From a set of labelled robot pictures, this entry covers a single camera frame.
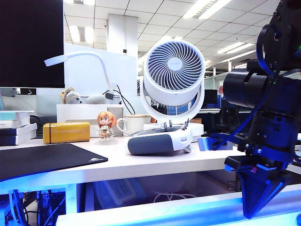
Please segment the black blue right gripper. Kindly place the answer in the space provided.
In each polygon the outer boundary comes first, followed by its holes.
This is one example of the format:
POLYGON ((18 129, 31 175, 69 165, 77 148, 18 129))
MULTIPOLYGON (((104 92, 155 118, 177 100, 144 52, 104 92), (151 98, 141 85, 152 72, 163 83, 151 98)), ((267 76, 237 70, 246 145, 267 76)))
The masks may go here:
POLYGON ((243 214, 251 219, 286 186, 287 166, 295 158, 301 120, 279 113, 258 111, 247 136, 235 135, 220 144, 230 134, 211 133, 198 139, 200 151, 238 150, 245 156, 230 156, 225 160, 227 171, 240 171, 238 176, 243 197, 243 214), (260 169, 276 172, 258 176, 260 169))

